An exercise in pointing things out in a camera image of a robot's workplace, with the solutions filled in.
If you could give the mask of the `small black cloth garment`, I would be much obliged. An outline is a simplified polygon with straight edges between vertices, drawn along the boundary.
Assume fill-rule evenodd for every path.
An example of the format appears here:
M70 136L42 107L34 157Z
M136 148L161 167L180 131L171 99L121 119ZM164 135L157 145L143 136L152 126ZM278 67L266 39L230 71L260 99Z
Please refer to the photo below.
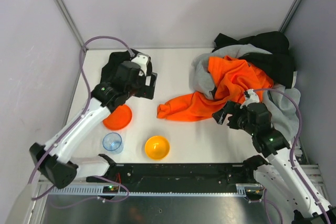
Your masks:
M131 49L134 53L134 56L131 57L130 53L128 51L124 52L113 52L109 56L108 63L102 68L101 70L101 79L100 83L106 82L106 83L114 83L114 84L132 84L135 83L136 76L135 75L129 75L124 74L123 79L118 79L118 77L121 77L120 75L117 75L118 73L118 67L126 61L131 61L138 53L141 53L137 50Z

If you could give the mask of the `grey sweatshirt cloth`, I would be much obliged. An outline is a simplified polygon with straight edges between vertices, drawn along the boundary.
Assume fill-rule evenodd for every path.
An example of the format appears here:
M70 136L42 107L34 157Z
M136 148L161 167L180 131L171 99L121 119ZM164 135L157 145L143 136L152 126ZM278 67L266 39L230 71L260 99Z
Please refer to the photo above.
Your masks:
M217 88L215 87L214 79L208 71L209 58L230 56L232 58L240 59L239 57L249 49L253 49L253 46L227 46L217 51L213 51L210 54L202 54L198 56L192 63L192 66L195 68L192 82L194 90L203 93L206 98L213 100ZM301 94L295 87L287 89L285 86L274 82L273 88L287 94L295 101L296 105L299 104ZM271 122L274 128L281 132L286 140L293 142L298 132L299 119L296 115L296 108L292 102L282 94L274 91L263 92L262 102L271 113Z

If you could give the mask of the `orange cloth garment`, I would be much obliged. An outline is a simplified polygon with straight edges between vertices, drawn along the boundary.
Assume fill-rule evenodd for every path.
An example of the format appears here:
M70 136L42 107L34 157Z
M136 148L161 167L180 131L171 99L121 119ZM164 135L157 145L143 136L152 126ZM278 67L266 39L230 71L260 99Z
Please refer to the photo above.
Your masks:
M160 104L157 108L157 118L182 122L206 120L227 101L244 103L245 91L271 88L274 85L273 80L261 69L246 60L230 56L210 57L208 70L217 88L213 100L198 91L182 95Z

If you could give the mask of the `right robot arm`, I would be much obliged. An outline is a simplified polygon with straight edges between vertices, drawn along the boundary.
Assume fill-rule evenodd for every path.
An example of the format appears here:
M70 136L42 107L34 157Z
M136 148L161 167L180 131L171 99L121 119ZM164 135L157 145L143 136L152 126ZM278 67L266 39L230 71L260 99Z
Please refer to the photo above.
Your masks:
M271 125L264 104L228 101L212 117L217 124L228 119L229 128L251 135L258 155L243 164L258 183L293 208L292 223L335 223L335 207L318 192L294 159L289 142Z

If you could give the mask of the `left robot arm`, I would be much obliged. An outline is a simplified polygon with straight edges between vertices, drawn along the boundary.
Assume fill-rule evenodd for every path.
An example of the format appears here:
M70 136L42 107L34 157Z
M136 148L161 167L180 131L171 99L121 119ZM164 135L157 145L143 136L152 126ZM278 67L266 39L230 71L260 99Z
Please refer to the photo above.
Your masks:
M148 56L136 56L120 63L115 72L90 91L83 109L59 133L44 145L34 143L30 155L35 167L56 188L63 189L74 179L102 176L111 160L100 154L94 158L72 159L85 137L132 96L153 99L157 74Z

